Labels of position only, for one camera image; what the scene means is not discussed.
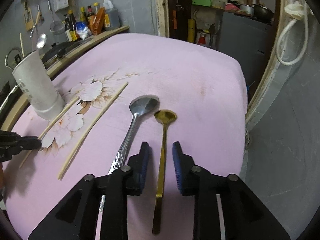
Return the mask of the left hand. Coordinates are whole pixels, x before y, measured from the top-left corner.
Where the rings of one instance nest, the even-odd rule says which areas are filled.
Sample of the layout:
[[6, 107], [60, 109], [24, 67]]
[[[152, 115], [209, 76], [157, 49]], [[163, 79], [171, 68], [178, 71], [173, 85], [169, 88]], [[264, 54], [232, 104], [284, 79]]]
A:
[[4, 188], [4, 172], [3, 172], [3, 164], [0, 163], [0, 201], [3, 199], [3, 188]]

